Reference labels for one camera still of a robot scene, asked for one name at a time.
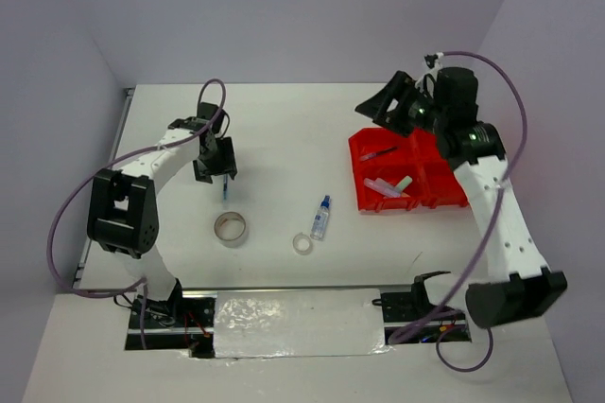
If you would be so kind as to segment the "blue pen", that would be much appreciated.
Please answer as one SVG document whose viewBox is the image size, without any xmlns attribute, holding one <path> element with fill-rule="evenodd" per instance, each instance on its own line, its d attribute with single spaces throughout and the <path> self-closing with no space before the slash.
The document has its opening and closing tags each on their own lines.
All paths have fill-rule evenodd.
<svg viewBox="0 0 605 403">
<path fill-rule="evenodd" d="M 230 176 L 228 174 L 225 174 L 223 176 L 223 183 L 222 183 L 222 200 L 224 203 L 227 203 L 229 200 L 229 183 L 230 183 Z"/>
<path fill-rule="evenodd" d="M 379 156 L 386 155 L 386 154 L 389 154 L 391 152 L 394 152 L 397 149 L 398 149 L 397 146 L 393 146 L 393 147 L 389 147 L 389 148 L 386 148 L 386 149 L 380 149 L 380 150 L 377 150 L 377 151 L 369 152 L 369 153 L 361 155 L 359 157 L 359 161 L 360 162 L 367 162 L 367 161 L 369 161 L 371 159 L 374 159 L 376 157 L 379 157 Z"/>
</svg>

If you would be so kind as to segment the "large tape roll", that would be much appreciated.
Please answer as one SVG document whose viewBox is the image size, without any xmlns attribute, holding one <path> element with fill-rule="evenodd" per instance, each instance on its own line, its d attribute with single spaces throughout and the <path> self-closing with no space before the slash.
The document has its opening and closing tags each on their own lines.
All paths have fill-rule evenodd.
<svg viewBox="0 0 605 403">
<path fill-rule="evenodd" d="M 234 211 L 219 215 L 214 222 L 213 231 L 218 242 L 226 248 L 240 247 L 249 235 L 246 219 Z"/>
</svg>

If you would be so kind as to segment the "pink highlighter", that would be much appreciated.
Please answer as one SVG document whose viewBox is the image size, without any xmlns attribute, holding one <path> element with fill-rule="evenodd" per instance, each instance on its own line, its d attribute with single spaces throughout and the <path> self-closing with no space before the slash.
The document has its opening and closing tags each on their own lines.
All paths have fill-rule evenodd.
<svg viewBox="0 0 605 403">
<path fill-rule="evenodd" d="M 407 197 L 406 189 L 411 185 L 413 179 L 405 176 L 398 184 L 388 183 L 386 180 L 377 178 L 375 180 L 365 178 L 363 184 L 370 190 L 390 199 Z"/>
</svg>

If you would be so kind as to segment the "green highlighter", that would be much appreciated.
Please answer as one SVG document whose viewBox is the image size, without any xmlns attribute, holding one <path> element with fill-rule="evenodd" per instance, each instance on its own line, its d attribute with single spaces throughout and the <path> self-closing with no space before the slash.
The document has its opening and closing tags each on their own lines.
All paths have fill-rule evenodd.
<svg viewBox="0 0 605 403">
<path fill-rule="evenodd" d="M 403 192 L 406 188 L 408 188 L 411 183 L 413 182 L 413 179 L 410 176 L 405 176 L 405 178 L 403 178 L 397 185 L 396 188 L 400 191 Z"/>
</svg>

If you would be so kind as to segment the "purple highlighter cap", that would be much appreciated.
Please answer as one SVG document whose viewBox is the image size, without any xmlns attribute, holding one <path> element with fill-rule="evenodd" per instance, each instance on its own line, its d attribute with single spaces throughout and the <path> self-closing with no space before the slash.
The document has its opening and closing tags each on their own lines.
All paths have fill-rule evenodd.
<svg viewBox="0 0 605 403">
<path fill-rule="evenodd" d="M 400 198 L 402 196 L 402 194 L 399 191 L 397 191 L 396 189 L 389 188 L 389 187 L 385 187 L 383 189 L 383 193 L 386 197 L 389 197 L 389 198 Z"/>
</svg>

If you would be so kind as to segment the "small clear tape roll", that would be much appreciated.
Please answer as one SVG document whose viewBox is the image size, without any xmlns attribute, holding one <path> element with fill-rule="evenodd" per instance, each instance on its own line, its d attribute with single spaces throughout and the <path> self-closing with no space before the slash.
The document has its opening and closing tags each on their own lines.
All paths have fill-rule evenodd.
<svg viewBox="0 0 605 403">
<path fill-rule="evenodd" d="M 298 255 L 309 255 L 313 252 L 313 241 L 308 235 L 298 233 L 292 239 L 292 248 Z"/>
</svg>

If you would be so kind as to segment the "blue spray bottle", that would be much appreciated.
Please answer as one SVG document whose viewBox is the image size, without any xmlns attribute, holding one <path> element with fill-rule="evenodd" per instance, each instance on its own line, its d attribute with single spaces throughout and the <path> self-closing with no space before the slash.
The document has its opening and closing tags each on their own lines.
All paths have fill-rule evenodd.
<svg viewBox="0 0 605 403">
<path fill-rule="evenodd" d="M 323 240 L 325 237 L 327 223 L 330 216 L 330 205 L 331 197 L 329 195 L 325 195 L 319 205 L 318 210 L 316 211 L 311 228 L 310 236 L 314 240 Z"/>
</svg>

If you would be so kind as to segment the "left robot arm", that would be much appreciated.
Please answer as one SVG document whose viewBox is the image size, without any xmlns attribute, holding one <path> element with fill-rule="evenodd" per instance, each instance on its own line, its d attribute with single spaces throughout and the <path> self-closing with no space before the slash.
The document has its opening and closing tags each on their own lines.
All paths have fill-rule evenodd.
<svg viewBox="0 0 605 403">
<path fill-rule="evenodd" d="M 230 122 L 229 114 L 217 105 L 202 102 L 196 115 L 169 124 L 151 152 L 118 169 L 101 169 L 93 178 L 87 236 L 113 254 L 133 279 L 146 280 L 140 297 L 165 326 L 182 320 L 185 302 L 179 279 L 167 269 L 156 246 L 157 195 L 188 165 L 200 183 L 233 179 L 237 174 L 233 141 L 226 135 Z"/>
</svg>

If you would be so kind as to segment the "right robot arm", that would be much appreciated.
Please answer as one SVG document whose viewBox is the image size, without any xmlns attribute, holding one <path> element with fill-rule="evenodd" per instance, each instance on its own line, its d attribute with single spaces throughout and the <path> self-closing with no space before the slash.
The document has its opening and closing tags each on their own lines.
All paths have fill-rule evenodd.
<svg viewBox="0 0 605 403">
<path fill-rule="evenodd" d="M 426 131 L 461 186 L 484 236 L 489 280 L 465 291 L 480 328 L 521 322 L 546 313 L 567 290 L 529 232 L 510 185 L 511 163 L 494 125 L 478 120 L 478 80 L 462 67 L 445 67 L 422 81 L 398 71 L 374 96 L 356 106 L 372 122 L 408 137 Z"/>
</svg>

